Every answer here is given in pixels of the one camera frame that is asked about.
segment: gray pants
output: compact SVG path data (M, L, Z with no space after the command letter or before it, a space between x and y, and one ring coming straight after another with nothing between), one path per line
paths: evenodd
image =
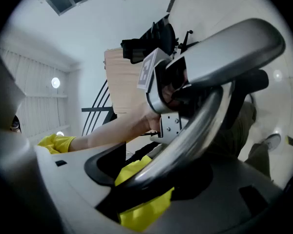
M238 157L245 145L251 126L256 119L256 109L253 104L244 102L239 116L228 130L221 130L208 147L208 152L220 155ZM270 178L268 146L254 144L245 163L251 165Z

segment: ceiling light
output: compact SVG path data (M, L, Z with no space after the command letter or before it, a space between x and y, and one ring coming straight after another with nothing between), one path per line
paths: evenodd
M60 86L60 80L56 77L54 77L52 80L51 80L51 85L52 87L54 88L58 88Z

